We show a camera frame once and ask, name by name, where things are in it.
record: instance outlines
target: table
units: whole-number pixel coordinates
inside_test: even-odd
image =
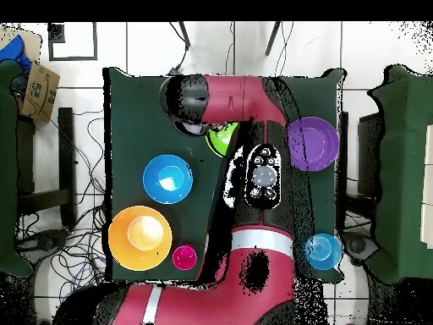
[[[204,137],[179,134],[160,108],[158,93],[165,77],[129,77],[110,68],[107,81],[111,89],[112,142],[112,216],[126,207],[144,205],[155,208],[170,223],[173,247],[158,267],[145,272],[133,272],[112,263],[113,280],[195,280],[203,260],[206,226],[211,219],[212,199],[219,194],[217,180],[224,159],[207,146]],[[327,71],[321,78],[282,78],[290,87],[302,117],[317,116],[337,126],[337,85],[343,71]],[[171,206],[154,202],[144,191],[142,174],[155,156],[171,153],[183,158],[192,168],[193,189],[189,196]],[[316,233],[334,233],[334,167],[310,174],[310,188],[315,214]],[[295,215],[302,217],[301,210]],[[181,272],[172,264],[171,255],[177,245],[195,246],[198,264]],[[303,255],[298,254],[298,264]],[[328,281],[341,277],[334,275]]]

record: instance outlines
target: black border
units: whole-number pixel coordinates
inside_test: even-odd
[[[50,23],[48,23],[48,34],[50,32]],[[65,43],[64,39],[64,27],[63,27],[63,38],[61,40],[48,40],[48,54],[50,61],[96,61],[98,59],[98,35],[96,30],[96,22],[93,21],[93,56],[71,56],[68,58],[55,58],[53,55],[52,44],[53,43]]]

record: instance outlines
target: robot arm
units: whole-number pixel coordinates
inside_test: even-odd
[[[271,80],[176,75],[162,85],[160,100],[191,135],[211,124],[241,123],[232,159],[241,168],[232,249],[220,283],[205,289],[132,285],[110,325],[266,325],[275,319],[272,325],[293,325],[287,119]]]

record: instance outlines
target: light blue bowl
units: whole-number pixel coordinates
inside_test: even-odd
[[[162,204],[180,202],[191,191],[193,173],[180,157],[160,155],[145,167],[143,186],[149,197]]]
[[[328,270],[342,260],[343,254],[337,238],[329,234],[316,234],[305,243],[305,255],[312,267]]]

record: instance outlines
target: white stripe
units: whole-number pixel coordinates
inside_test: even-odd
[[[159,298],[161,297],[162,287],[153,286],[147,307],[145,308],[145,315],[143,316],[143,324],[155,324],[156,311],[158,310]]]
[[[233,233],[232,251],[260,248],[279,251],[293,258],[293,242],[288,236],[267,229],[243,229]]]

